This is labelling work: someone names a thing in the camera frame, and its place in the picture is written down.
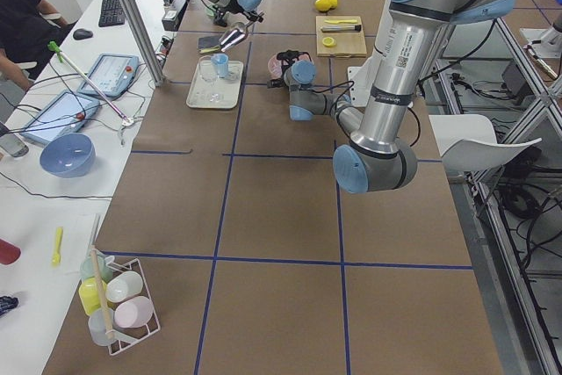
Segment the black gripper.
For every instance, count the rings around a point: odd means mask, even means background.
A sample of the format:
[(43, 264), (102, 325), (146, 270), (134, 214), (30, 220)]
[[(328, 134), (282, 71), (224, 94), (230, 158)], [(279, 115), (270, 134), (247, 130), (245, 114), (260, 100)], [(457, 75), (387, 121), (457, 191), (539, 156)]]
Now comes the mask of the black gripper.
[(286, 64), (282, 66), (283, 76), (279, 78), (279, 80), (283, 81), (285, 77), (291, 73), (292, 68), (295, 66), (295, 64), (300, 61), (303, 61), (298, 59), (299, 55), (302, 53), (308, 53), (308, 52), (288, 49), (285, 50), (284, 52), (277, 53), (278, 59), (286, 61)]

